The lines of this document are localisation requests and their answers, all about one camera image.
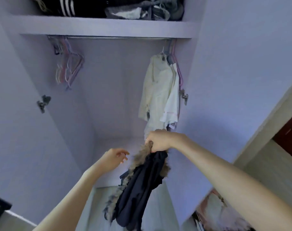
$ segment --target black fabric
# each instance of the black fabric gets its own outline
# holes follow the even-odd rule
[[[46,14],[67,17],[106,18],[106,7],[137,4],[145,0],[42,0],[48,11]]]
[[[151,191],[162,184],[160,172],[167,158],[166,151],[149,154],[143,165],[135,168],[127,187],[120,195],[113,220],[128,231],[141,230],[142,217]]]

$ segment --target person's right hand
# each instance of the person's right hand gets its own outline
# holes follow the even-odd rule
[[[147,141],[152,141],[153,146],[151,149],[151,152],[156,152],[156,151],[166,151],[172,147],[175,147],[175,143],[177,142],[178,136],[181,135],[176,132],[168,132],[166,130],[156,130],[156,131],[151,131],[146,138]]]

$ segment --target door hinge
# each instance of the door hinge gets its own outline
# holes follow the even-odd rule
[[[43,95],[41,98],[42,98],[42,102],[37,101],[37,105],[38,105],[41,113],[44,113],[45,112],[44,107],[49,104],[49,102],[51,100],[51,97],[50,96]]]
[[[187,101],[189,99],[189,95],[188,94],[186,94],[186,95],[184,94],[185,93],[184,89],[180,90],[179,93],[180,93],[180,97],[182,99],[184,99],[184,105],[187,105]]]

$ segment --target fur trim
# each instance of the fur trim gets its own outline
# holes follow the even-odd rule
[[[109,198],[108,201],[106,202],[106,207],[103,210],[104,212],[104,218],[109,221],[110,223],[112,223],[112,218],[113,218],[113,213],[114,213],[114,209],[116,207],[116,203],[118,201],[119,196],[122,194],[122,192],[124,191],[124,189],[127,187],[130,179],[133,176],[133,172],[134,169],[142,164],[145,163],[145,159],[146,156],[150,154],[151,152],[151,148],[152,148],[152,142],[148,142],[145,145],[142,145],[141,150],[139,151],[138,154],[136,154],[133,157],[133,162],[131,164],[131,166],[129,167],[129,174],[128,176],[126,176],[123,180],[122,185],[118,186],[115,193],[113,193]],[[166,177],[168,172],[170,171],[170,167],[167,164],[167,159],[165,159],[165,163],[164,166],[160,172],[160,176],[161,177]]]

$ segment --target wardrobe shelf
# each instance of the wardrobe shelf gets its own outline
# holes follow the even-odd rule
[[[102,37],[195,38],[192,22],[70,18],[54,16],[12,16],[20,34]]]

